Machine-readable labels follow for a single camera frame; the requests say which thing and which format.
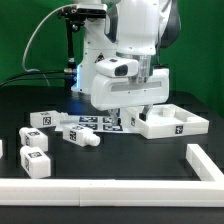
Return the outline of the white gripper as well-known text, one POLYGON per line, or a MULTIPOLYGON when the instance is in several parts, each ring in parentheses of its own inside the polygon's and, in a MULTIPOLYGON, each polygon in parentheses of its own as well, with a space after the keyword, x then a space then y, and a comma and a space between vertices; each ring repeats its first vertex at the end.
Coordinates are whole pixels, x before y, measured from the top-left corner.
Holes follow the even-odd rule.
POLYGON ((109 78, 98 74, 92 85, 91 104, 100 111, 110 110, 114 126, 120 125, 119 110, 144 106, 139 118, 147 120, 152 104, 164 103, 169 96, 169 69, 155 69, 145 83, 130 83, 128 78, 109 78))

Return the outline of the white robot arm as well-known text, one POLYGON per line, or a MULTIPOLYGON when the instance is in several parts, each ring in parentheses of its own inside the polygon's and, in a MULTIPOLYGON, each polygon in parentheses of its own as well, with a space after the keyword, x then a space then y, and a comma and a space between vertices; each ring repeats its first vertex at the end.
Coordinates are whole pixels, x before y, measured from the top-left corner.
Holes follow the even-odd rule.
POLYGON ((84 53, 72 89, 107 111, 115 125, 119 111, 152 106, 169 94, 169 69, 159 50, 180 32, 177 0, 78 0, 75 15, 84 23, 84 53))

